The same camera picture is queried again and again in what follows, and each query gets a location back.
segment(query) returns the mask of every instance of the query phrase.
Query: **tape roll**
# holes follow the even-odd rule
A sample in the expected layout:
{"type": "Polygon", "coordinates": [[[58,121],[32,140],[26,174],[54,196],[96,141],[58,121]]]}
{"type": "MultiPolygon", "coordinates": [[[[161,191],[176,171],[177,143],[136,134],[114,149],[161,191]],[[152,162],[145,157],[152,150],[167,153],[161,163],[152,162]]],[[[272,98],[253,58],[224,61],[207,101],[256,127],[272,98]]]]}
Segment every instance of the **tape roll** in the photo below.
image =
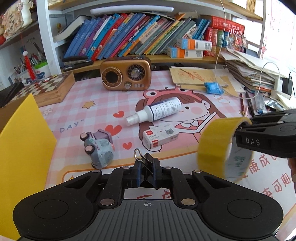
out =
{"type": "Polygon", "coordinates": [[[247,117],[221,118],[211,122],[201,135],[197,164],[202,171],[231,182],[237,182],[246,173],[253,151],[239,148],[234,133],[247,117]]]}

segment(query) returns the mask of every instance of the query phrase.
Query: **toy car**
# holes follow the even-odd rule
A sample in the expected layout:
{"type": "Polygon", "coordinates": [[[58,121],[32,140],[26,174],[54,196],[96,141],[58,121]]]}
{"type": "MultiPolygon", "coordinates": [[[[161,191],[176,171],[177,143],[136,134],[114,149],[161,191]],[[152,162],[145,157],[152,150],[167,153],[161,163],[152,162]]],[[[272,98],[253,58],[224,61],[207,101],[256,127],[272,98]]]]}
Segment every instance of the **toy car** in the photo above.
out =
{"type": "Polygon", "coordinates": [[[90,156],[93,168],[102,169],[113,160],[115,149],[109,132],[102,129],[96,133],[84,132],[80,139],[84,141],[84,150],[90,156]]]}

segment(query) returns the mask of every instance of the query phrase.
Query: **barcode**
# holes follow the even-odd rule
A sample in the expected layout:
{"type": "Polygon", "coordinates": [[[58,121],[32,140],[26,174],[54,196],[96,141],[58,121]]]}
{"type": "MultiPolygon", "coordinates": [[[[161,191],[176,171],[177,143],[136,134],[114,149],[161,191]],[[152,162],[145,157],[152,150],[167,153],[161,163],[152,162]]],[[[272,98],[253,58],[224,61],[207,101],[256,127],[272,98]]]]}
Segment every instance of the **barcode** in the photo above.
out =
{"type": "Polygon", "coordinates": [[[202,57],[202,51],[196,51],[196,57],[201,58],[202,57]]]}
{"type": "Polygon", "coordinates": [[[211,50],[211,44],[210,43],[205,43],[205,49],[206,50],[211,50]]]}

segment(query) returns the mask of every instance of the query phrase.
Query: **hand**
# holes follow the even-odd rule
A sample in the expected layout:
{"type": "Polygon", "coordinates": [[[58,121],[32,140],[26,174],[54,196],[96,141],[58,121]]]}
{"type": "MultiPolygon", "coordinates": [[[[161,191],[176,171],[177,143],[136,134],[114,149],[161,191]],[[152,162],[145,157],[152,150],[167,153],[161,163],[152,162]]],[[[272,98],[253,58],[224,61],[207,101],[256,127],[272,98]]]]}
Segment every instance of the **hand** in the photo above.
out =
{"type": "Polygon", "coordinates": [[[294,182],[294,190],[296,193],[296,158],[289,158],[288,165],[291,168],[291,177],[292,181],[294,182]]]}

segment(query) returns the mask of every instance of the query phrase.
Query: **toy car wheel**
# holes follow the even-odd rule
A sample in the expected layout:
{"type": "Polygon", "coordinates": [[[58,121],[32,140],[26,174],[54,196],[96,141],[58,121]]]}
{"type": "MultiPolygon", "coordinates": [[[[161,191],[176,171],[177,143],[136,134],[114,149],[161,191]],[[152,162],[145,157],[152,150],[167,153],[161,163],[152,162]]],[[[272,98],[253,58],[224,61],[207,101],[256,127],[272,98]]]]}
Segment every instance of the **toy car wheel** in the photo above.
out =
{"type": "Polygon", "coordinates": [[[94,146],[93,145],[87,145],[84,150],[86,154],[91,155],[94,152],[94,146]]]}
{"type": "Polygon", "coordinates": [[[89,134],[88,133],[81,133],[80,134],[80,140],[85,141],[89,138],[89,134]]]}

